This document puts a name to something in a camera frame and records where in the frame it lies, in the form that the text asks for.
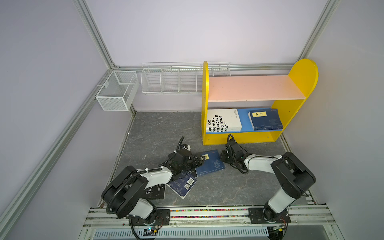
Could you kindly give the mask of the navy book with QR code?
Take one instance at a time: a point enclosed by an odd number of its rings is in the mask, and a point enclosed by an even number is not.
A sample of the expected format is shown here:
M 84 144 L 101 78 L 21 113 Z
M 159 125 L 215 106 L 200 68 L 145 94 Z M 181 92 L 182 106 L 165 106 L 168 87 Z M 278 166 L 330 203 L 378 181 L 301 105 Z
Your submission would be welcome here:
M 196 185 L 198 179 L 190 174 L 186 174 L 183 178 L 169 182 L 167 186 L 176 193 L 180 198 L 184 199 L 192 188 Z

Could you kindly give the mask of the aluminium mounting rail frame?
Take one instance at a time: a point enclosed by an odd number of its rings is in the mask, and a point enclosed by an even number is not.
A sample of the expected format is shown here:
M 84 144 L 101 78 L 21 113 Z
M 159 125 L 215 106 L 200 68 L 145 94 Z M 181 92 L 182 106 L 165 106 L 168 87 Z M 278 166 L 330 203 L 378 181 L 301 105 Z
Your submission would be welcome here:
M 289 239 L 320 230 L 320 238 L 342 240 L 344 237 L 326 205 L 291 206 L 273 223 L 261 218 L 262 208 L 235 207 L 165 207 L 159 208 L 154 223 L 139 218 L 118 219 L 104 209 L 91 209 L 81 230 L 80 240 L 187 240 L 239 239 L 269 237 Z

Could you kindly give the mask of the white Spanish text book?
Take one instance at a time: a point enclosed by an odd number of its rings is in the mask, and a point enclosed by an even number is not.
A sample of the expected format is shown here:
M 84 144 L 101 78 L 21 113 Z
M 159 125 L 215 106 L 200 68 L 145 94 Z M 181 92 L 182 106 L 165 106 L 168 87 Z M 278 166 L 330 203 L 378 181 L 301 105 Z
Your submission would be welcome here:
M 207 113 L 207 133 L 239 132 L 242 124 L 237 109 L 215 109 Z

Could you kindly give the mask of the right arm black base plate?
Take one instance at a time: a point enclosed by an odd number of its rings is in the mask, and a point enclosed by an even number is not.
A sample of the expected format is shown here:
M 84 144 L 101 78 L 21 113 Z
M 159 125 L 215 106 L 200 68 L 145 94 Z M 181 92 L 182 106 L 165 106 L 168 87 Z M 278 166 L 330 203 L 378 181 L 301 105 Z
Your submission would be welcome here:
M 255 207 L 248 209 L 248 217 L 252 224 L 289 224 L 291 218 L 288 208 L 285 208 L 281 213 L 275 213 L 272 209 L 264 207 Z

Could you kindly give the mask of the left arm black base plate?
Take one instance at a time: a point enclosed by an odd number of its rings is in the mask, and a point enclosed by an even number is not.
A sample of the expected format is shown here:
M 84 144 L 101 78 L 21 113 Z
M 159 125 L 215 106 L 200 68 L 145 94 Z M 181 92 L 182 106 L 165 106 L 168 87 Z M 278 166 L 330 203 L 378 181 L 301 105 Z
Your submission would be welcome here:
M 170 209 L 154 210 L 146 219 L 132 217 L 133 226 L 168 226 L 171 219 Z

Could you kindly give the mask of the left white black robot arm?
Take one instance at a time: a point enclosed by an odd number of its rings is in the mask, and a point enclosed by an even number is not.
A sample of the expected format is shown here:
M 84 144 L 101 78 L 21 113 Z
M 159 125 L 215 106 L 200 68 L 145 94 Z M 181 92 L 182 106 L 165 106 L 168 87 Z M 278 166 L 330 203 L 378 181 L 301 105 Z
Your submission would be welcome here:
M 152 221 L 157 208 L 142 198 L 145 190 L 181 179 L 183 174 L 201 167 L 205 160 L 203 155 L 179 149 L 169 154 L 168 159 L 157 168 L 138 170 L 133 166 L 125 167 L 102 193 L 102 199 L 107 204 L 106 213 L 119 219 L 138 217 Z

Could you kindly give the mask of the black book gold characters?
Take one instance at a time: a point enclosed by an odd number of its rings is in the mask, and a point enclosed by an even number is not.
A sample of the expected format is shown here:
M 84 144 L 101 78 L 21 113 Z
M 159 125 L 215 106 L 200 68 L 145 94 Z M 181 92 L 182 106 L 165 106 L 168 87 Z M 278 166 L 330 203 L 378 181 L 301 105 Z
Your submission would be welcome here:
M 147 199 L 147 200 L 163 200 L 165 198 L 165 190 L 166 190 L 165 184 L 152 186 L 145 189 L 141 198 Z

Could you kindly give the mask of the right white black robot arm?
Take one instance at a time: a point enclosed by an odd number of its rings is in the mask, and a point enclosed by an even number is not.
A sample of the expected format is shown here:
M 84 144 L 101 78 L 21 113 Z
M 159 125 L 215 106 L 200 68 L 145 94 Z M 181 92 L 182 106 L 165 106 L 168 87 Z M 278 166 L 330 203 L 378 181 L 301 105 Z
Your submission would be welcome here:
M 265 204 L 263 218 L 275 222 L 281 213 L 301 198 L 316 183 L 315 175 L 291 152 L 278 156 L 259 156 L 247 152 L 230 135 L 221 153 L 221 161 L 246 175 L 250 171 L 274 174 L 280 188 Z

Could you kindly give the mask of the yellow pink blue bookshelf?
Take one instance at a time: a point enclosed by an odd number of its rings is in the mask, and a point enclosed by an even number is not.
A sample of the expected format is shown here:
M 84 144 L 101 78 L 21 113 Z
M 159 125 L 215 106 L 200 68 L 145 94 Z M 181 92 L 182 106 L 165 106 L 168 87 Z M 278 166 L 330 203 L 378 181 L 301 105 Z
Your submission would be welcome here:
M 203 144 L 223 145 L 228 133 L 208 133 L 209 104 L 239 110 L 271 107 L 277 109 L 285 130 L 315 90 L 319 69 L 315 61 L 296 62 L 288 75 L 211 77 L 203 64 L 201 133 Z

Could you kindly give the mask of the blue Lunyu book yellow label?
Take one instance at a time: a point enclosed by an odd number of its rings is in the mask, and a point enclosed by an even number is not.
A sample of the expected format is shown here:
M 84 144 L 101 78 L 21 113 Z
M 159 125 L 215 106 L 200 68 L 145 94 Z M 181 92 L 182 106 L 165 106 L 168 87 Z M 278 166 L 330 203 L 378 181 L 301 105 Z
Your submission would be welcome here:
M 283 124 L 278 109 L 256 109 L 248 113 L 254 131 L 280 131 Z

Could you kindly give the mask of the white mesh box basket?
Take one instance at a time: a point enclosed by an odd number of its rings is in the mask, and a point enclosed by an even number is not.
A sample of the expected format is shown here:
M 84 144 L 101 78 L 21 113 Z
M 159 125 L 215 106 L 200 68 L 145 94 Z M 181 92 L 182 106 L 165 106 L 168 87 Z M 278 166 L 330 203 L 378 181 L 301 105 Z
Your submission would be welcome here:
M 135 71 L 112 71 L 96 99 L 104 111 L 127 112 L 130 110 L 140 83 Z

